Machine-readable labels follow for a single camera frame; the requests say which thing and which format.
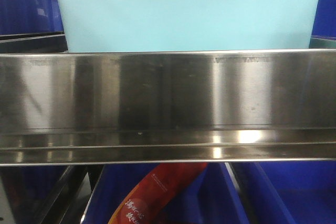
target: blue storage crate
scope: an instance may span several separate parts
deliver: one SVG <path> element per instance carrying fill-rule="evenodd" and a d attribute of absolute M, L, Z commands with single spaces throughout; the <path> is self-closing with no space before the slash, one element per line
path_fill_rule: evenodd
<path fill-rule="evenodd" d="M 27 196 L 34 200 L 45 199 L 65 168 L 65 166 L 21 167 Z"/>
<path fill-rule="evenodd" d="M 235 165 L 261 224 L 336 223 L 336 162 Z"/>
<path fill-rule="evenodd" d="M 93 192 L 82 224 L 106 224 L 133 187 L 156 165 L 109 165 Z M 178 222 L 248 224 L 241 202 L 224 164 L 208 168 L 163 210 Z"/>
<path fill-rule="evenodd" d="M 336 37 L 336 0 L 319 0 L 312 34 Z"/>
<path fill-rule="evenodd" d="M 0 34 L 62 31 L 57 0 L 0 0 Z"/>

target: metal frame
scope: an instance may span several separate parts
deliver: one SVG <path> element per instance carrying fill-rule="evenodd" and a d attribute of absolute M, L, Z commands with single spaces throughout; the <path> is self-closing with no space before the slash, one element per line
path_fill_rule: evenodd
<path fill-rule="evenodd" d="M 0 165 L 336 159 L 336 50 L 0 55 L 0 77 Z"/>

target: red packaging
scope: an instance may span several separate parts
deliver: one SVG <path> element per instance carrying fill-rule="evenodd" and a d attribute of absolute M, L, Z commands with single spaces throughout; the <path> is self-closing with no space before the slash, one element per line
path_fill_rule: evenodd
<path fill-rule="evenodd" d="M 150 224 L 207 163 L 167 163 L 151 170 L 125 197 L 108 224 Z"/>

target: plastic container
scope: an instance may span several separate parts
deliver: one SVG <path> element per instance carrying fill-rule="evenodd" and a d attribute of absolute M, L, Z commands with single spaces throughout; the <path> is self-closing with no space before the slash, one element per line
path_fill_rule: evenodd
<path fill-rule="evenodd" d="M 106 224 L 120 202 L 155 164 L 109 165 L 93 192 L 82 224 Z M 248 220 L 224 164 L 209 164 L 163 210 L 182 223 L 247 224 Z"/>
<path fill-rule="evenodd" d="M 62 31 L 57 0 L 0 0 L 0 34 Z"/>
<path fill-rule="evenodd" d="M 336 0 L 319 0 L 312 34 L 336 37 Z"/>
<path fill-rule="evenodd" d="M 261 224 L 336 220 L 336 162 L 236 164 Z"/>
<path fill-rule="evenodd" d="M 59 0 L 71 52 L 308 48 L 318 0 Z"/>

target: stainless steel surface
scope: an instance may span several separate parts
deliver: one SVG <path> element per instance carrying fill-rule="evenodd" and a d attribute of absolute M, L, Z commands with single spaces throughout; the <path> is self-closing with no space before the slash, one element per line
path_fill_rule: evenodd
<path fill-rule="evenodd" d="M 67 215 L 69 208 L 71 208 L 74 201 L 76 201 L 86 175 L 87 169 L 85 166 L 67 167 L 42 207 L 37 211 L 32 223 L 61 223 L 64 216 Z"/>
<path fill-rule="evenodd" d="M 336 50 L 0 55 L 0 163 L 336 158 Z"/>
<path fill-rule="evenodd" d="M 10 36 L 2 36 L 0 38 L 0 53 L 63 52 L 68 50 L 64 34 L 22 36 L 29 37 L 5 39 L 6 37 L 10 38 Z"/>
<path fill-rule="evenodd" d="M 62 167 L 1 167 L 0 223 L 36 224 L 34 215 L 44 205 Z"/>
<path fill-rule="evenodd" d="M 336 48 L 336 38 L 313 37 L 310 39 L 309 48 Z"/>

